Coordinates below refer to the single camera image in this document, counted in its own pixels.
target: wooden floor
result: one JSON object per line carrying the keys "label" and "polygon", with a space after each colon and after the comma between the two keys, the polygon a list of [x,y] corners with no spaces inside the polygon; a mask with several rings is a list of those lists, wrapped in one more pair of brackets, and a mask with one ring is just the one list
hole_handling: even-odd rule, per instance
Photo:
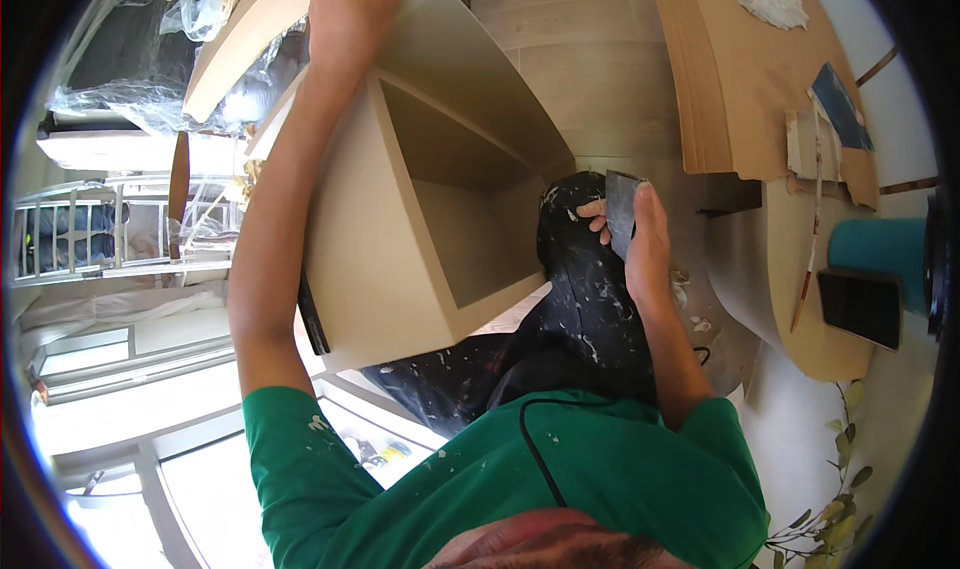
{"label": "wooden floor", "polygon": [[[680,314],[693,345],[713,352],[707,374],[720,394],[749,379],[760,340],[726,313],[710,285],[705,220],[696,214],[707,182],[683,170],[657,3],[471,0],[470,6],[557,126],[578,170],[612,169],[653,182],[669,218],[674,265],[691,282]],[[690,317],[707,319],[713,329],[694,333]],[[510,317],[498,319],[498,325],[510,323]]]}

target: person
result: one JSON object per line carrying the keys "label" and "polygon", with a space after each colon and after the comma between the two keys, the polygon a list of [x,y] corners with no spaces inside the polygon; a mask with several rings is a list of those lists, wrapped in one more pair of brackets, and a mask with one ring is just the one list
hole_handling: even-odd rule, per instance
{"label": "person", "polygon": [[[762,491],[737,413],[714,397],[673,306],[653,187],[634,196],[623,281],[657,407],[571,387],[501,396],[388,490],[331,429],[293,335],[307,206],[396,4],[311,0],[312,60],[229,276],[250,471],[275,567],[748,567],[766,539]],[[589,219],[575,221],[581,231],[609,241],[601,200],[578,213]]]}

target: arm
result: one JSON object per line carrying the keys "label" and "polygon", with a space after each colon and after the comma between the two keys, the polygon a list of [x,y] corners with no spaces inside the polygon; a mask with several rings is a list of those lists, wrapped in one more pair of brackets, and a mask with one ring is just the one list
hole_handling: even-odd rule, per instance
{"label": "arm", "polygon": [[[610,242],[606,227],[606,200],[596,200],[577,209],[581,217],[594,217],[591,231],[600,232],[600,242]],[[627,291],[636,305],[654,362],[656,401],[663,423],[679,430],[700,403],[714,397],[714,390],[697,362],[670,295],[670,239],[666,213],[657,192],[643,182],[633,195],[636,233],[627,250]]]}
{"label": "arm", "polygon": [[313,397],[294,344],[307,207],[330,134],[393,21],[397,0],[310,0],[310,64],[254,189],[229,276],[227,314],[243,396]]}

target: ladder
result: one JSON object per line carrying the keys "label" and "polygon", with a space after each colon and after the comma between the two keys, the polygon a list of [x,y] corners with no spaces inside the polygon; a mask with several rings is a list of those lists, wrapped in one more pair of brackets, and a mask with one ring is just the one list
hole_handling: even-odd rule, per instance
{"label": "ladder", "polygon": [[[226,188],[234,183],[232,175],[191,175],[190,186],[200,184],[220,185]],[[13,288],[26,288],[46,284],[60,284],[72,281],[101,279],[108,277],[134,277],[138,275],[178,274],[205,270],[229,269],[232,263],[228,251],[206,254],[186,254],[182,258],[171,258],[164,251],[170,250],[170,234],[167,228],[167,209],[169,205],[170,175],[128,175],[75,181],[54,186],[44,191],[36,191],[13,201],[13,221],[11,239],[19,246],[12,246],[10,254],[14,256],[9,264],[13,267],[12,279],[7,283]],[[237,203],[224,201],[219,196],[212,204],[196,201],[206,210],[199,221],[205,220],[216,212],[221,223],[239,227],[243,213]],[[100,261],[93,260],[93,237],[97,231],[92,229],[94,207],[113,205],[113,256]],[[124,222],[125,205],[150,205],[156,207],[156,250],[158,256],[148,259],[128,260],[128,223]],[[76,229],[77,210],[84,208],[86,229]],[[42,214],[51,219],[52,268],[44,269],[41,246],[47,246],[41,234]],[[58,219],[66,214],[67,228],[60,233]],[[66,254],[58,247],[58,241],[66,240]],[[85,259],[77,258],[75,243],[86,240]],[[28,259],[32,253],[32,267]]]}

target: wooden table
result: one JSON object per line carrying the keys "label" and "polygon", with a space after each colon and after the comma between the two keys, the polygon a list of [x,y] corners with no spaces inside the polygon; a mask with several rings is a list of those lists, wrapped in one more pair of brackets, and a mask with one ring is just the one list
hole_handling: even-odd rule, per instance
{"label": "wooden table", "polygon": [[[761,180],[755,208],[707,223],[707,270],[718,299],[809,377],[849,380],[866,373],[873,345],[823,323],[815,278],[790,331],[810,255],[814,198],[787,189],[785,111],[811,108],[807,91],[825,62],[860,107],[826,12],[819,0],[801,1],[807,29],[788,31],[764,23],[738,0],[656,5],[677,90],[683,169]],[[841,170],[852,202],[823,198],[815,271],[827,265],[834,227],[874,215],[879,203],[869,152],[843,148]]]}

